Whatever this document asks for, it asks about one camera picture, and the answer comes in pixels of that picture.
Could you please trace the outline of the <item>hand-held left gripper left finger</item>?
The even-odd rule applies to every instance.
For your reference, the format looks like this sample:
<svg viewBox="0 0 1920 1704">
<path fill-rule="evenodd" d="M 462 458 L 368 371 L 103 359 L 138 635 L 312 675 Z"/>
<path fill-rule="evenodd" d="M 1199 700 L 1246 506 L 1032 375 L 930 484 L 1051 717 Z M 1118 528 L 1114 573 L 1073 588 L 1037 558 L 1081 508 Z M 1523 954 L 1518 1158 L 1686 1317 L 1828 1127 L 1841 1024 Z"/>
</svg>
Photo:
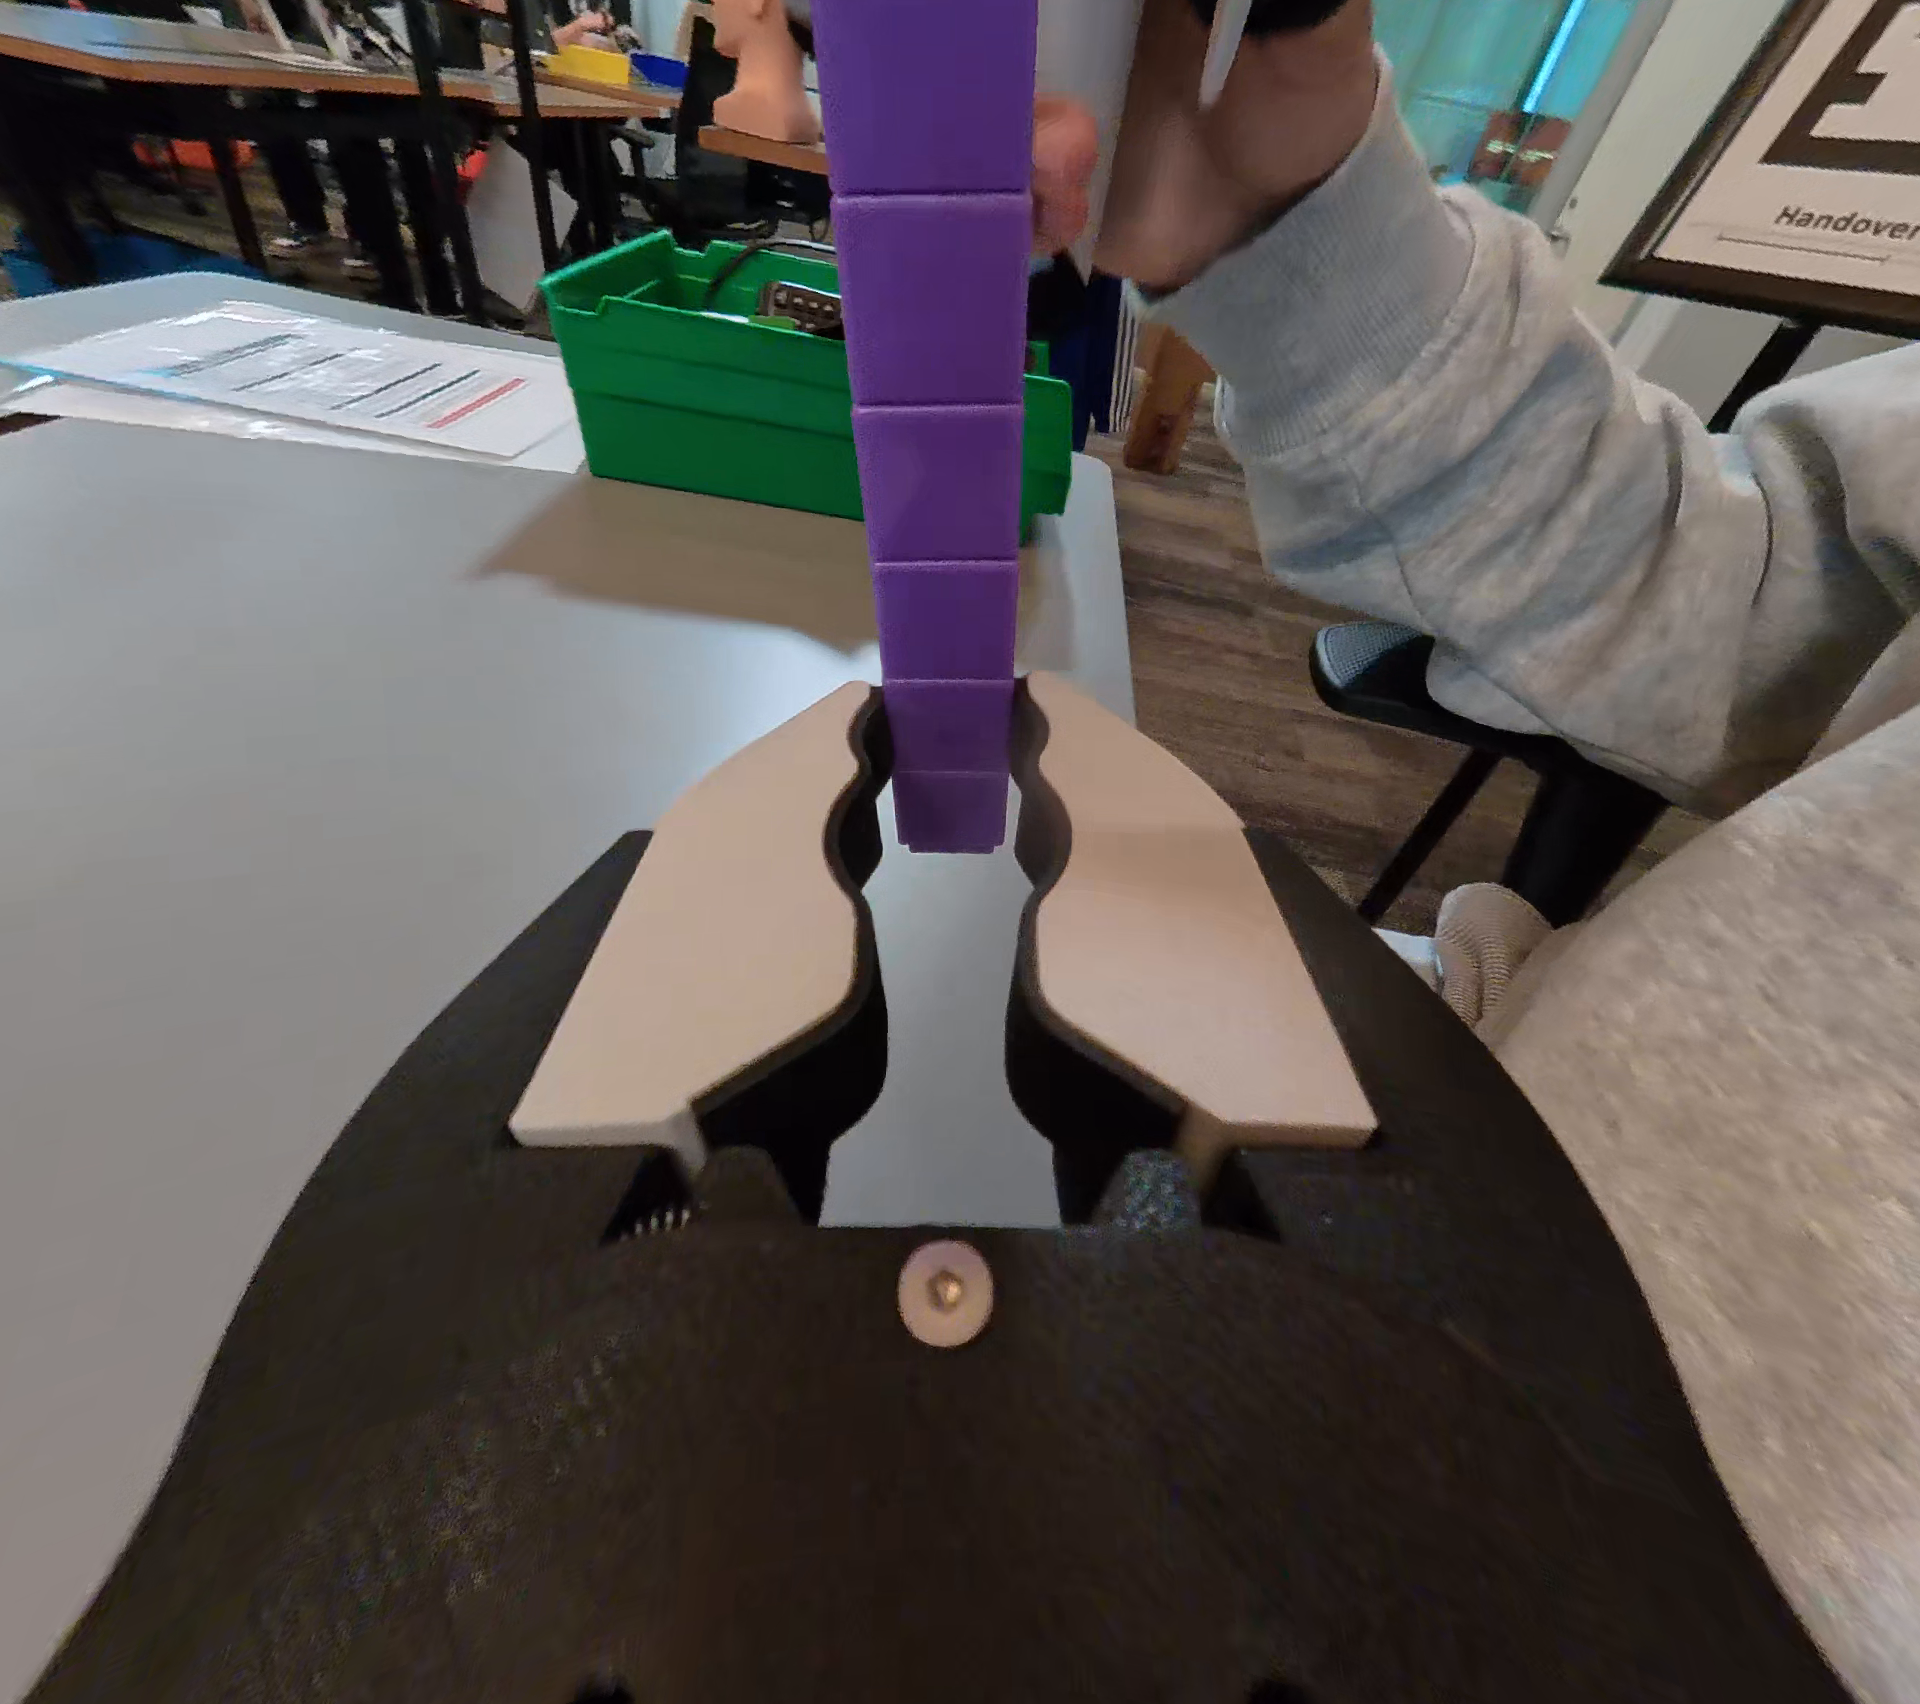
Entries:
<svg viewBox="0 0 1920 1704">
<path fill-rule="evenodd" d="M 649 1144 L 701 1170 L 725 1100 L 850 1003 L 862 902 L 829 823 L 866 785 L 873 702 L 841 684 L 666 807 L 512 1108 L 515 1144 Z"/>
</svg>

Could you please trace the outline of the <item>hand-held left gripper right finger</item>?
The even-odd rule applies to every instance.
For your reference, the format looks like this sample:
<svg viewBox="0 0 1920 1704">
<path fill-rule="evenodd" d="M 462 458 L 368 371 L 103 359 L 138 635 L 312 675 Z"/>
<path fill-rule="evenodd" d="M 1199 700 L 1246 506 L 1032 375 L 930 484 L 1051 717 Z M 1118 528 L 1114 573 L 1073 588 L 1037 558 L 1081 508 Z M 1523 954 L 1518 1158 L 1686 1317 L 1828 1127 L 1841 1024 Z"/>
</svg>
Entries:
<svg viewBox="0 0 1920 1704">
<path fill-rule="evenodd" d="M 1067 675 L 1018 700 L 1018 979 L 1191 1170 L 1356 1149 L 1376 1115 L 1230 804 Z"/>
</svg>

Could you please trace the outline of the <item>purple block stick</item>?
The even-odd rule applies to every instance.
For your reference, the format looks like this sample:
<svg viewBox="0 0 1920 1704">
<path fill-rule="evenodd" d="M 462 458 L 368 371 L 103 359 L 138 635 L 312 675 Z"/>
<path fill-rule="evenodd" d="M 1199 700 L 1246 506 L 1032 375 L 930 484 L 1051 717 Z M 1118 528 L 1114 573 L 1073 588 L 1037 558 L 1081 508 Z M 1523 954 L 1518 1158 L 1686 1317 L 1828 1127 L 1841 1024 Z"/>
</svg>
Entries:
<svg viewBox="0 0 1920 1704">
<path fill-rule="evenodd" d="M 1020 595 L 1040 0 L 807 0 L 898 844 L 991 853 Z"/>
</svg>

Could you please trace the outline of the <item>person's right forearm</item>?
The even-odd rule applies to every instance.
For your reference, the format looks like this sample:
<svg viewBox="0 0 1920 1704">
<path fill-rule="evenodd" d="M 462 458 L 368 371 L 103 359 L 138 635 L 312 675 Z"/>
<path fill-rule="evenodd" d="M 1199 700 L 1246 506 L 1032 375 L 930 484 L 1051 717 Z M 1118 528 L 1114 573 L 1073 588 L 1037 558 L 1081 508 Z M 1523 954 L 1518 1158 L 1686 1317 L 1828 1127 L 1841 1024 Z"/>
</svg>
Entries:
<svg viewBox="0 0 1920 1704">
<path fill-rule="evenodd" d="M 1374 72 L 1356 150 L 1167 311 L 1226 385 L 1267 567 L 1429 635 L 1446 710 L 1669 800 L 1810 769 L 1914 810 L 1914 346 L 1706 430 L 1532 221 L 1429 178 Z"/>
</svg>

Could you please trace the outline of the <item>person's right hand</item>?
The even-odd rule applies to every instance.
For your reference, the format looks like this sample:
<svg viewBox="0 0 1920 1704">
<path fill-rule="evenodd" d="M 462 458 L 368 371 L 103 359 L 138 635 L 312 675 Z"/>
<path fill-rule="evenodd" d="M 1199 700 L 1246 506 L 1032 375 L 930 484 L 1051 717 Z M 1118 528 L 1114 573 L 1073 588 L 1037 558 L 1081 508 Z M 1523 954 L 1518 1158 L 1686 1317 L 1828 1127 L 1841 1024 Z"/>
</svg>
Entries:
<svg viewBox="0 0 1920 1704">
<path fill-rule="evenodd" d="M 1204 50 L 1208 29 L 1186 0 L 1143 0 L 1099 209 L 1090 111 L 1037 97 L 1030 199 L 1043 256 L 1090 238 L 1099 271 L 1180 288 L 1320 187 L 1369 127 L 1371 0 L 1346 0 L 1313 30 L 1246 38 L 1210 108 L 1198 99 Z"/>
</svg>

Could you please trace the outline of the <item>mannequin head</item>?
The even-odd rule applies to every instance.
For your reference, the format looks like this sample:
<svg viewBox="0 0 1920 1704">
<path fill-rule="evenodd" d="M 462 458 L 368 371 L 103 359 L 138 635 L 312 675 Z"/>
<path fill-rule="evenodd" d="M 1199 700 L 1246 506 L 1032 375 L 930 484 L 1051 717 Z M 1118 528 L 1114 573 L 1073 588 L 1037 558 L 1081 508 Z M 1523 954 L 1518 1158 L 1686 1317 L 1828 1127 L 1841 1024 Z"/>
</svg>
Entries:
<svg viewBox="0 0 1920 1704">
<path fill-rule="evenodd" d="M 822 120 L 804 84 L 805 50 L 782 0 L 707 0 L 714 50 L 733 61 L 732 87 L 712 121 L 732 133 L 799 148 L 825 142 Z"/>
</svg>

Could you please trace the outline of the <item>black chair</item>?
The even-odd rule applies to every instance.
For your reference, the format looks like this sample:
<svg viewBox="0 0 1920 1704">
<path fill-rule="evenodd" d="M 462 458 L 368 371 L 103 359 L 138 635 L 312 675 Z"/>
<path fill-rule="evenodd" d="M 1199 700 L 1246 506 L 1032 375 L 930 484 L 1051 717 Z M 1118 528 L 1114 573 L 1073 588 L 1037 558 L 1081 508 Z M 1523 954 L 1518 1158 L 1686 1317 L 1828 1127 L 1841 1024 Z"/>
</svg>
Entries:
<svg viewBox="0 0 1920 1704">
<path fill-rule="evenodd" d="M 1428 691 L 1431 651 L 1429 635 L 1371 618 L 1324 625 L 1308 649 L 1313 691 L 1333 715 L 1463 749 L 1446 785 L 1357 900 L 1357 914 L 1379 924 L 1493 769 L 1518 763 L 1534 777 L 1534 792 L 1499 882 L 1551 926 L 1579 919 L 1666 813 L 1666 798 L 1566 740 L 1499 731 L 1438 705 Z"/>
</svg>

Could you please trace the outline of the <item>wooden stool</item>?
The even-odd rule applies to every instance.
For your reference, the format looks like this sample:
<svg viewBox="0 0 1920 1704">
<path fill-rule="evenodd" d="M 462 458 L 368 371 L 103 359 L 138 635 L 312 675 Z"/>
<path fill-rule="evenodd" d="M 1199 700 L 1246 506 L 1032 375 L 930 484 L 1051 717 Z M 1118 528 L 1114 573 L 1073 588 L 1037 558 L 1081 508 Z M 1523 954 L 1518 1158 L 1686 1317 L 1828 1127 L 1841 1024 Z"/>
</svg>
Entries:
<svg viewBox="0 0 1920 1704">
<path fill-rule="evenodd" d="M 1212 365 L 1179 330 L 1148 323 L 1138 335 L 1136 373 L 1120 463 L 1148 476 L 1172 476 L 1212 386 Z"/>
</svg>

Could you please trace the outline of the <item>long wooden work table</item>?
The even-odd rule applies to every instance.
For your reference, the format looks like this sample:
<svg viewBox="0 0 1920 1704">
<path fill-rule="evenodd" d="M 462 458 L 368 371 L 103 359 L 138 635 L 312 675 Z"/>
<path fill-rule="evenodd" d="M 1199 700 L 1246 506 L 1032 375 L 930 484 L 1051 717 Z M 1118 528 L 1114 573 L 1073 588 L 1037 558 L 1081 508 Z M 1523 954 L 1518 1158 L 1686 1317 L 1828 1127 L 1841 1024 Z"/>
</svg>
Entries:
<svg viewBox="0 0 1920 1704">
<path fill-rule="evenodd" d="M 1 58 L 7 63 L 58 69 L 108 84 L 419 99 L 410 69 L 291 55 L 276 50 L 267 35 L 246 30 L 61 6 L 5 1 Z M 518 116 L 518 90 L 506 75 L 450 69 L 440 85 L 450 103 Z M 536 103 L 542 116 L 654 124 L 677 114 L 678 92 L 657 85 L 537 79 Z"/>
</svg>

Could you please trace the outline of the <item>green plastic bin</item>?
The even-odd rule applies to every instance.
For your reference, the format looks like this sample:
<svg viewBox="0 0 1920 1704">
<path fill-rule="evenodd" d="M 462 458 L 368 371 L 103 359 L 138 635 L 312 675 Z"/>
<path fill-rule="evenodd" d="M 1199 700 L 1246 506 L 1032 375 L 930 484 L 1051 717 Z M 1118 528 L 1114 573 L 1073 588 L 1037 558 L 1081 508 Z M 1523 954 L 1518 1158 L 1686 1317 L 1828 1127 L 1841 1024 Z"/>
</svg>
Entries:
<svg viewBox="0 0 1920 1704">
<path fill-rule="evenodd" d="M 541 282 L 580 422 L 587 471 L 662 490 L 866 519 L 918 557 L 991 557 L 989 508 L 1008 504 L 1010 453 L 991 411 L 920 411 L 936 446 L 884 452 L 862 484 L 859 445 L 908 411 L 861 412 L 845 341 L 764 308 L 774 285 L 839 301 L 829 250 L 652 228 Z"/>
</svg>

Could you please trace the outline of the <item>person's grey sweatshirt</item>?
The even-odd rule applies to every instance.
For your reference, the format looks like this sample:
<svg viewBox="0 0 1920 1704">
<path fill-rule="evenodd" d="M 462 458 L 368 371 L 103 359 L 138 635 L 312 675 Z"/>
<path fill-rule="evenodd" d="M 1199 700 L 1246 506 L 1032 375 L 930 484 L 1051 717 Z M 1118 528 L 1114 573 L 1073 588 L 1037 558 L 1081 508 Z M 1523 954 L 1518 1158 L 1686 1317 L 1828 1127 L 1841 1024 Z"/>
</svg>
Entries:
<svg viewBox="0 0 1920 1704">
<path fill-rule="evenodd" d="M 1394 506 L 1437 700 L 1711 816 L 1541 936 L 1491 1051 L 1620 1231 L 1741 1518 L 1857 1698 L 1914 1698 L 1914 346 L 1710 434 L 1518 403 Z"/>
</svg>

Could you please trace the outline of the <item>printed paper sheet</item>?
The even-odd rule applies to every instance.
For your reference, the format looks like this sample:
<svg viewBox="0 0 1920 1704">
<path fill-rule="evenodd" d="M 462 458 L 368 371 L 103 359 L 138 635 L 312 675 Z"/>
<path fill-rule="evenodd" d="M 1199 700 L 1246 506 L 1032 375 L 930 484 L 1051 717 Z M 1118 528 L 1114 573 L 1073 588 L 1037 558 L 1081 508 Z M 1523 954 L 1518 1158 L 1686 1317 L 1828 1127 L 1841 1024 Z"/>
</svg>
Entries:
<svg viewBox="0 0 1920 1704">
<path fill-rule="evenodd" d="M 214 301 L 60 346 L 5 346 L 5 368 L 493 460 L 526 460 L 580 434 L 553 356 L 428 341 L 262 301 Z"/>
</svg>

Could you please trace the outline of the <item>black framed sign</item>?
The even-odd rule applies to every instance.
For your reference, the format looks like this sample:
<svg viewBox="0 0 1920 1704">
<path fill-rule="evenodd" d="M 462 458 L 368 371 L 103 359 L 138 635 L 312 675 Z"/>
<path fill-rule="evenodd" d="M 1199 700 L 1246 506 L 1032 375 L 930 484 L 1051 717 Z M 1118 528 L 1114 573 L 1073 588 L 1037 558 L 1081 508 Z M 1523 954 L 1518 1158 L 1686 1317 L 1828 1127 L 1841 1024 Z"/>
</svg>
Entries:
<svg viewBox="0 0 1920 1704">
<path fill-rule="evenodd" d="M 1917 335 L 1917 0 L 1791 0 L 1601 285 Z"/>
</svg>

